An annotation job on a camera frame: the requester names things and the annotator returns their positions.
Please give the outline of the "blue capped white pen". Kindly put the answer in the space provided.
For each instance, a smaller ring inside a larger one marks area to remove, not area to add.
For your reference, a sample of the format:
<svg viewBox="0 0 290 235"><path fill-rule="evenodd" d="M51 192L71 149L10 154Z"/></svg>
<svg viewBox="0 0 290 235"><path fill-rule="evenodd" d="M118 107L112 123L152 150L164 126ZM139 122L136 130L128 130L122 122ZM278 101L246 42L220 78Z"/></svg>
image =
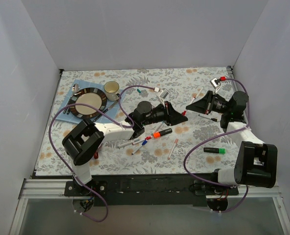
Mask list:
<svg viewBox="0 0 290 235"><path fill-rule="evenodd" d="M139 151L148 141L147 140L144 140L141 145L135 149L133 152L132 152L132 155L134 155L137 151Z"/></svg>

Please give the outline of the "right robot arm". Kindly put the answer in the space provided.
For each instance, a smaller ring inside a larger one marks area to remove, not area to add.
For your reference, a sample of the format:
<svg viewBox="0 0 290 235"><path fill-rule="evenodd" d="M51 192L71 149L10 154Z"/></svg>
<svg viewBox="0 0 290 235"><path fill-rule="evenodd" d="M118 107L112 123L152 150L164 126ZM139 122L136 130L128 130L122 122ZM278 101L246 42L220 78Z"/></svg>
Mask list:
<svg viewBox="0 0 290 235"><path fill-rule="evenodd" d="M264 143L250 130L244 117L248 101L249 96L242 91L235 92L230 100L208 91L202 99L186 106L187 110L200 114L221 114L221 128L239 147L233 168L215 170L216 178L209 183L214 194L222 194L227 186L242 184L272 188L275 185L278 150L275 145Z"/></svg>

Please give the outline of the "blue tiled placemat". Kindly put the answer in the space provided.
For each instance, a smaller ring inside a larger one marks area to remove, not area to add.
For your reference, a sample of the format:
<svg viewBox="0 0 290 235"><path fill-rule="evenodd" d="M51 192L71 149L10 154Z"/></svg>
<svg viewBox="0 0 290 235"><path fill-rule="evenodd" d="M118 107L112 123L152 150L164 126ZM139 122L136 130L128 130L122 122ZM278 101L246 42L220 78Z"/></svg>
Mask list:
<svg viewBox="0 0 290 235"><path fill-rule="evenodd" d="M103 84L76 79L68 88L69 91L60 108L74 103L77 105L62 111L57 116L57 120L78 124L82 119L90 118L98 123L110 123L106 117L101 117L96 110L83 106L83 103L95 107L112 119L116 118L120 110L119 105L106 97Z"/></svg>

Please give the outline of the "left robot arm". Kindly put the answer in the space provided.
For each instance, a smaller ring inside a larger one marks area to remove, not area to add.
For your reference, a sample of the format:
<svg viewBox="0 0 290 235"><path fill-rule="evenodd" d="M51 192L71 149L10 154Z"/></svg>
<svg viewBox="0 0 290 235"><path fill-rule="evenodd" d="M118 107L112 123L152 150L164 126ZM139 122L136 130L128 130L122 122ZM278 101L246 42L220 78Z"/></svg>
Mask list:
<svg viewBox="0 0 290 235"><path fill-rule="evenodd" d="M101 144L115 140L133 140L144 133L145 125L164 122L168 126L174 126L187 120L188 118L177 112L168 101L156 107L152 107L148 101L142 101L118 124L95 123L84 119L62 141L72 160L72 174L77 182L76 191L82 196L91 193L92 176L89 161Z"/></svg>

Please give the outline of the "green capped black highlighter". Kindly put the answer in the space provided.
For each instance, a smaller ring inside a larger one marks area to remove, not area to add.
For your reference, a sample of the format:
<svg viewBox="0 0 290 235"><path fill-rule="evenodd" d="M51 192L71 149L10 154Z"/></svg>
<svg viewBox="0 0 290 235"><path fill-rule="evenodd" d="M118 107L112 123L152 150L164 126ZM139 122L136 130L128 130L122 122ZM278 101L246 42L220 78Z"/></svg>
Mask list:
<svg viewBox="0 0 290 235"><path fill-rule="evenodd" d="M224 148L213 148L213 147L204 147L203 151L206 153L215 153L215 154L225 154L226 150Z"/></svg>

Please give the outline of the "cream enamel mug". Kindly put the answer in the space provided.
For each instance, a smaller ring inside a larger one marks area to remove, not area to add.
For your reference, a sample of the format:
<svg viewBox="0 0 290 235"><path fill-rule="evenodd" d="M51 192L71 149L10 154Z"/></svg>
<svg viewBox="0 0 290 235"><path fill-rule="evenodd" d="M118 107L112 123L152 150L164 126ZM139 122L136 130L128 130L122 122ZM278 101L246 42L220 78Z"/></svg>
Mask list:
<svg viewBox="0 0 290 235"><path fill-rule="evenodd" d="M118 100L119 84L115 81L109 81L104 85L104 92L109 101Z"/></svg>

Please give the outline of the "pink capped white pen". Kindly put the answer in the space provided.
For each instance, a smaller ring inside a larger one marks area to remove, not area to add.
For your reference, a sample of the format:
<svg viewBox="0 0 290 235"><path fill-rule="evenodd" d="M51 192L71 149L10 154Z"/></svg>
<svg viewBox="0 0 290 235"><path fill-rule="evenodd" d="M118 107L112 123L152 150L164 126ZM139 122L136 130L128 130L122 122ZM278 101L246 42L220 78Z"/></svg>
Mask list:
<svg viewBox="0 0 290 235"><path fill-rule="evenodd" d="M172 148L171 148L171 150L170 150L170 153L169 153L169 155L168 155L167 160L170 160L170 159L171 159L171 156L172 156L172 154L173 154L173 152L174 152L174 149L175 149L177 143L178 143L178 139L175 139L175 141L174 141L174 143L173 143L173 145L172 145Z"/></svg>

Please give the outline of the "teal capped white pen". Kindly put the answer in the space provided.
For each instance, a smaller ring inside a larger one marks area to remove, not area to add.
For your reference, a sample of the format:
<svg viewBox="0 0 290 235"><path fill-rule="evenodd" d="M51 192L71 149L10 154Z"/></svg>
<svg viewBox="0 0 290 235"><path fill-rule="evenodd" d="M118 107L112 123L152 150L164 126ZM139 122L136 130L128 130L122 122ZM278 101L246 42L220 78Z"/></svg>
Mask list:
<svg viewBox="0 0 290 235"><path fill-rule="evenodd" d="M164 124L164 122L160 123L160 124L156 127L156 129L154 130L154 133L157 132L157 131L159 130L159 128L160 128L163 124Z"/></svg>

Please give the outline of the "orange capped black highlighter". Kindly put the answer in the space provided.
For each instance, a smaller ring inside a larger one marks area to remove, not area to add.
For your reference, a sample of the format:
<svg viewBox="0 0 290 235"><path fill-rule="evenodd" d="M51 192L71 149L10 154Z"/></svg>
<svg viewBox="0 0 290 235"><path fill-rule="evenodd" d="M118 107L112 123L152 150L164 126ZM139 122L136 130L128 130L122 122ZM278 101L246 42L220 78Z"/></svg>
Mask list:
<svg viewBox="0 0 290 235"><path fill-rule="evenodd" d="M172 129L171 128L168 128L168 129L165 129L165 130L161 130L161 131L159 131L159 132L155 132L155 133L153 133L153 137L154 137L154 139L157 139L157 138L160 138L160 137L162 137L162 136L165 136L165 135L167 135L167 134L170 134L170 133L172 133Z"/></svg>

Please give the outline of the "steel spoon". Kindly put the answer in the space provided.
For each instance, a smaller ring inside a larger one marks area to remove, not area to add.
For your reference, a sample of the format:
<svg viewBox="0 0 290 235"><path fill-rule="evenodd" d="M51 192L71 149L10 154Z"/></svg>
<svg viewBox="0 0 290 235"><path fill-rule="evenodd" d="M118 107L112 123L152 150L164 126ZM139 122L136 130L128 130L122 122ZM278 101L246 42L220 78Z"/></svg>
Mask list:
<svg viewBox="0 0 290 235"><path fill-rule="evenodd" d="M69 100L68 100L68 102L67 102L67 105L69 105L69 103L70 103L70 101L71 101L71 98L72 98L76 93L78 93L78 91L79 91L79 85L78 85L77 83L75 83L75 84L72 86L71 91L72 91L72 94L71 94L71 96L70 96L70 98L69 98ZM67 109L65 109L65 110L63 111L63 114L67 114L67 115L68 115L69 113L70 113L69 108L67 108Z"/></svg>

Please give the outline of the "aluminium frame rail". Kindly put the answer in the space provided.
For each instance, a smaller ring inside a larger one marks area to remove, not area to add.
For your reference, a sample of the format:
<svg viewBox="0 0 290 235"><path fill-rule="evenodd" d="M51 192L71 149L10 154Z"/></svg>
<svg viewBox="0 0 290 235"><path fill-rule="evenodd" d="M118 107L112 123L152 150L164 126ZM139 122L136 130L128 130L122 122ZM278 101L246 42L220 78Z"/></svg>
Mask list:
<svg viewBox="0 0 290 235"><path fill-rule="evenodd" d="M27 179L12 235L290 235L278 187L239 186L226 196L190 176L102 175L102 199L70 178Z"/></svg>

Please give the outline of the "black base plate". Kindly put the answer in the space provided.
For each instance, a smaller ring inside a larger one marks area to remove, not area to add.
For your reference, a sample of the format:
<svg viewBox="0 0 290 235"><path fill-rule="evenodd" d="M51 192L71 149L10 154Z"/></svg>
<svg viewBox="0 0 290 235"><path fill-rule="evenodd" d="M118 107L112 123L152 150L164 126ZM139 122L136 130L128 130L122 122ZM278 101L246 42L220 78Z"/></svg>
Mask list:
<svg viewBox="0 0 290 235"><path fill-rule="evenodd" d="M193 178L189 174L94 175L87 187L74 179L65 186L64 196L95 197L94 205L193 205L205 207L206 197L218 197L223 188Z"/></svg>

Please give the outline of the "black rimmed dinner plate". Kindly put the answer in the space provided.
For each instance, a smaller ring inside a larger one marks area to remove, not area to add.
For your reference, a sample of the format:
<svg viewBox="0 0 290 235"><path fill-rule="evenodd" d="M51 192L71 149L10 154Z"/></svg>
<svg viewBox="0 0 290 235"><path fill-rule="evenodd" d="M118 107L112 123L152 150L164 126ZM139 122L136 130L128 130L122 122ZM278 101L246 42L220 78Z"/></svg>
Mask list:
<svg viewBox="0 0 290 235"><path fill-rule="evenodd" d="M99 111L103 111L106 108L107 102L107 97L101 89L95 87L88 87L79 90L78 93L76 93L71 98L69 104L83 103L93 106ZM99 113L95 109L83 105L70 106L69 111L75 117L81 119L93 118L99 115Z"/></svg>

